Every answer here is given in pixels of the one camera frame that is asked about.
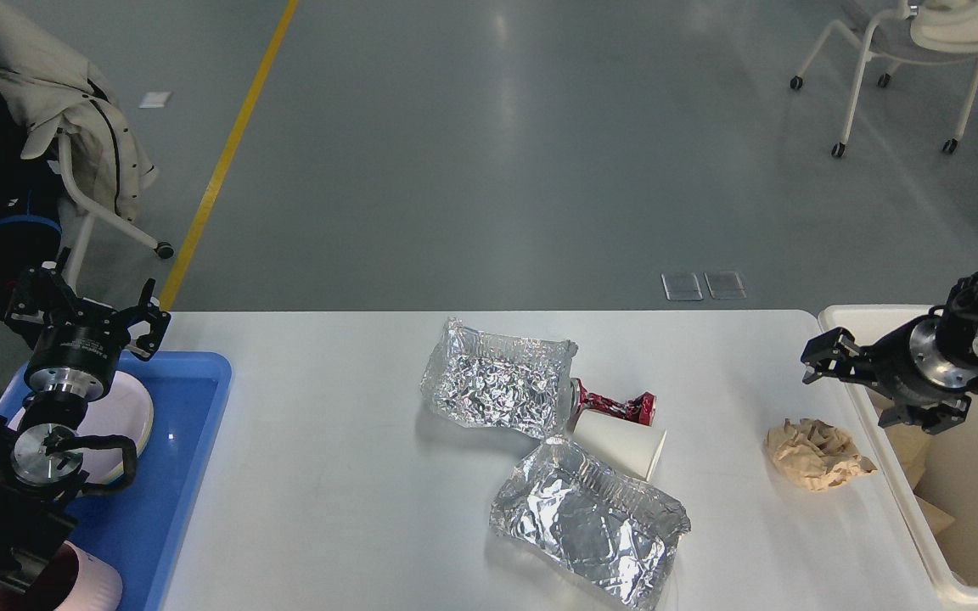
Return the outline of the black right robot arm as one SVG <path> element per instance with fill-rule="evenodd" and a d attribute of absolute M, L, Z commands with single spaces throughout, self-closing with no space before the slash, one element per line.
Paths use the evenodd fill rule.
<path fill-rule="evenodd" d="M 834 328 L 807 341 L 801 362 L 805 384 L 835 378 L 888 398 L 880 427 L 947 432 L 966 421 L 978 395 L 978 272 L 959 279 L 943 305 L 873 344 L 859 345 L 849 330 Z"/>

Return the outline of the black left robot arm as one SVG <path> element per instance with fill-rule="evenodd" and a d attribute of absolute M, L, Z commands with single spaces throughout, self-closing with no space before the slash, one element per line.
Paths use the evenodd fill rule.
<path fill-rule="evenodd" d="M 19 427 L 0 415 L 0 586 L 24 594 L 77 525 L 67 508 L 78 496 L 111 496 L 131 486 L 136 442 L 124 434 L 81 434 L 88 407 L 105 398 L 121 353 L 147 362 L 158 352 L 171 314 L 155 298 L 155 280 L 138 302 L 113 308 L 78 297 L 59 258 L 20 271 L 8 318 L 40 325 L 24 372 L 30 394 Z"/>

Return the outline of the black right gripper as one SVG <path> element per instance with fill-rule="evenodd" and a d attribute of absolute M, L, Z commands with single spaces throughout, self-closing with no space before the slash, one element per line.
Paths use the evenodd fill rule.
<path fill-rule="evenodd" d="M 938 345 L 939 318 L 914 318 L 871 345 L 858 345 L 845 328 L 832 328 L 807 341 L 801 355 L 802 383 L 837 378 L 867 386 L 893 406 L 878 425 L 919 427 L 940 434 L 966 421 L 974 368 L 952 362 Z"/>

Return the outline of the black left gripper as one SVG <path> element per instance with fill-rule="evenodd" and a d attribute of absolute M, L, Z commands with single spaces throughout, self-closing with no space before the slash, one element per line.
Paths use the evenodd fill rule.
<path fill-rule="evenodd" d="M 51 326 L 40 333 L 25 370 L 30 390 L 61 390 L 97 401 L 109 394 L 124 350 L 143 362 L 160 350 L 171 313 L 160 308 L 153 295 L 156 281 L 149 278 L 136 305 L 112 314 L 111 329 L 67 325 L 86 316 L 82 299 L 61 273 L 69 258 L 70 248 L 64 247 L 57 259 L 24 267 L 5 321 Z"/>

